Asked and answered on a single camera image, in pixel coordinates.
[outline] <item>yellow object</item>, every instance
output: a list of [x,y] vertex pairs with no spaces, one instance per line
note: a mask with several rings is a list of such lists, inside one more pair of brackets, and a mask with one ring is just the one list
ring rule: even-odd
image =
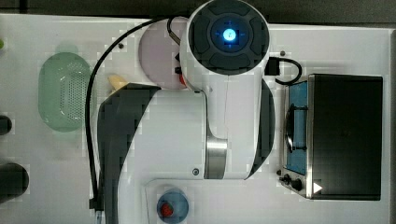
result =
[[123,78],[119,75],[110,76],[108,78],[108,81],[110,82],[111,86],[113,86],[113,88],[115,89],[114,91],[117,91],[128,84],[128,82],[125,80],[125,78]]

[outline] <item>red object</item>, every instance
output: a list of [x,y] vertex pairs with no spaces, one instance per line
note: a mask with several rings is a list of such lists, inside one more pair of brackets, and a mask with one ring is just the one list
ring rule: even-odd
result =
[[173,214],[173,207],[170,203],[164,203],[163,206],[161,206],[161,215],[163,217],[170,217]]
[[186,82],[184,81],[184,78],[183,78],[183,76],[181,74],[178,75],[178,79],[180,80],[181,84],[186,86]]

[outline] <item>black cable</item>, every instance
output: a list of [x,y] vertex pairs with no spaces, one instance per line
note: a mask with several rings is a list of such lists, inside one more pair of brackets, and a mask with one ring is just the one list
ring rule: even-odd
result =
[[301,75],[303,74],[303,68],[301,67],[301,65],[299,63],[297,63],[296,61],[294,61],[292,59],[287,59],[287,58],[273,58],[273,59],[277,59],[280,62],[292,63],[292,64],[296,65],[298,68],[297,77],[295,77],[294,79],[292,79],[290,81],[281,81],[279,79],[275,79],[277,84],[289,86],[289,85],[292,85],[293,83],[295,83],[296,81],[298,81],[298,79],[300,79]]
[[169,36],[178,44],[180,45],[180,38],[172,31],[172,20],[175,18],[176,16],[173,16],[171,18],[168,19],[168,22],[166,23],[166,30],[168,31]]
[[113,50],[125,37],[130,35],[131,33],[148,26],[154,22],[165,20],[167,18],[157,18],[153,19],[151,21],[146,21],[143,22],[142,24],[134,27],[133,29],[127,31],[125,34],[121,35],[116,41],[114,41],[110,47],[105,51],[105,53],[100,57],[99,61],[96,63],[95,67],[92,70],[92,74],[90,77],[90,82],[88,83],[87,87],[87,96],[85,98],[85,133],[87,135],[87,145],[88,145],[88,157],[90,160],[90,170],[91,170],[91,178],[92,178],[92,191],[93,191],[93,208],[95,211],[103,211],[103,205],[98,203],[98,185],[97,185],[97,180],[96,180],[96,169],[95,169],[95,163],[94,163],[94,157],[93,157],[93,144],[92,144],[92,133],[91,133],[91,107],[90,107],[90,101],[91,101],[91,94],[92,94],[92,87],[93,87],[93,82],[95,80],[96,74],[99,70],[100,65],[102,62],[105,60],[107,55]]

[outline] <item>toaster oven window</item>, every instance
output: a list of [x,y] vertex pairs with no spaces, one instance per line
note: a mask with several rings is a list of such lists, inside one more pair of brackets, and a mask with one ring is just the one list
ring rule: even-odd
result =
[[289,87],[287,130],[285,131],[286,168],[300,175],[305,175],[306,172],[307,94],[307,82]]

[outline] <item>dark gray arm segment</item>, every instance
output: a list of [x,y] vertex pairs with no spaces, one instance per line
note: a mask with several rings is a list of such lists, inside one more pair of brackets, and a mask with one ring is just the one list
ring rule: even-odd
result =
[[98,150],[101,165],[99,202],[105,201],[107,224],[117,224],[120,172],[137,126],[153,95],[161,88],[128,84],[113,93],[100,106]]

